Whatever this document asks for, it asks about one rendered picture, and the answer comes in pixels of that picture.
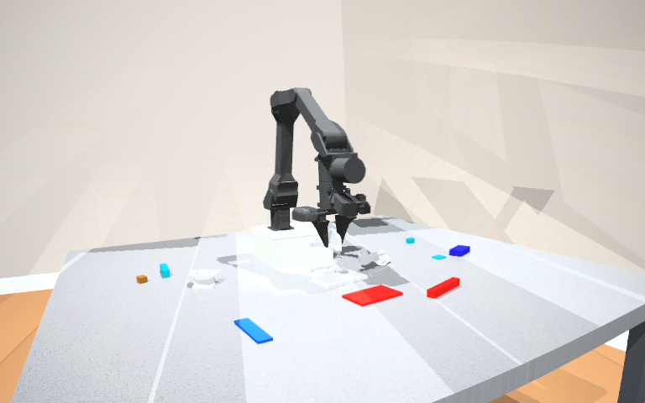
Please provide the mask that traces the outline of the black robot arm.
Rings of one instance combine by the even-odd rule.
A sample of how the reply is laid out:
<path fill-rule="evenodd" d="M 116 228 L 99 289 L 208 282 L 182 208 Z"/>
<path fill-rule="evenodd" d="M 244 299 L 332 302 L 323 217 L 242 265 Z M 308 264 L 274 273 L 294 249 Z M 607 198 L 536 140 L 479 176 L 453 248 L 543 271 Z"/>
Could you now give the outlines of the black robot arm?
<path fill-rule="evenodd" d="M 278 232 L 295 229 L 290 226 L 290 208 L 296 207 L 298 198 L 298 182 L 292 175 L 292 150 L 294 122 L 299 114 L 311 129 L 310 139 L 319 153 L 314 159 L 318 162 L 319 181 L 357 184 L 364 179 L 366 167 L 343 128 L 326 116 L 309 89 L 275 91 L 270 96 L 270 105 L 277 122 L 275 173 L 270 178 L 263 207 L 270 210 L 270 226 L 266 228 Z M 340 216 L 357 216 L 359 209 L 366 207 L 366 195 L 352 196 L 350 188 L 344 188 L 344 192 L 333 188 L 328 205 Z"/>

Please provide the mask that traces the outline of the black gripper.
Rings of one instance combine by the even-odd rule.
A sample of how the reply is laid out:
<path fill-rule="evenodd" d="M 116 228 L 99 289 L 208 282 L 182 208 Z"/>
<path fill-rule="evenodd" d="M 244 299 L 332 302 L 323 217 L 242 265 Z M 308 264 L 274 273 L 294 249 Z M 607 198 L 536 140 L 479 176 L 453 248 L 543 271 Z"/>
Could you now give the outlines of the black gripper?
<path fill-rule="evenodd" d="M 317 230 L 320 239 L 325 248 L 328 248 L 328 224 L 329 220 L 326 220 L 326 215 L 338 214 L 334 209 L 328 209 L 328 197 L 333 188 L 338 188 L 338 192 L 343 192 L 344 188 L 347 186 L 343 185 L 343 182 L 321 182 L 319 181 L 319 199 L 320 202 L 317 203 L 317 207 L 294 207 L 291 215 L 292 219 L 298 222 L 312 222 L 313 226 Z M 359 209 L 359 214 L 369 214 L 371 213 L 370 204 L 366 202 L 365 209 Z M 354 215 L 340 216 L 335 215 L 336 230 L 337 234 L 340 236 L 342 245 L 345 234 L 349 227 L 349 224 L 356 219 Z"/>

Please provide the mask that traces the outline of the cyan rectangular block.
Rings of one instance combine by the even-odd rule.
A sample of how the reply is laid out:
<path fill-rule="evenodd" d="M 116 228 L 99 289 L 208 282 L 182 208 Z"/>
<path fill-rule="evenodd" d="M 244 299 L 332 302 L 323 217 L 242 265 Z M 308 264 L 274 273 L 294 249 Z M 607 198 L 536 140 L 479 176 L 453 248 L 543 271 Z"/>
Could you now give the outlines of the cyan rectangular block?
<path fill-rule="evenodd" d="M 170 277 L 170 270 L 169 270 L 169 268 L 167 267 L 166 264 L 160 264 L 160 272 L 161 272 L 163 278 Z"/>

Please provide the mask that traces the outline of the red rectangular bar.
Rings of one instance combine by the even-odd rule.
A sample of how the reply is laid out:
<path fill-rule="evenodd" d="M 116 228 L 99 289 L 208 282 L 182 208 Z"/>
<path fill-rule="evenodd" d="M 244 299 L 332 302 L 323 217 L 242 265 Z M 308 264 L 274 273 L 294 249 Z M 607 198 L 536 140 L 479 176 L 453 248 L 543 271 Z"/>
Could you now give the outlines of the red rectangular bar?
<path fill-rule="evenodd" d="M 427 297 L 436 298 L 459 286 L 460 278 L 451 278 L 427 290 Z"/>

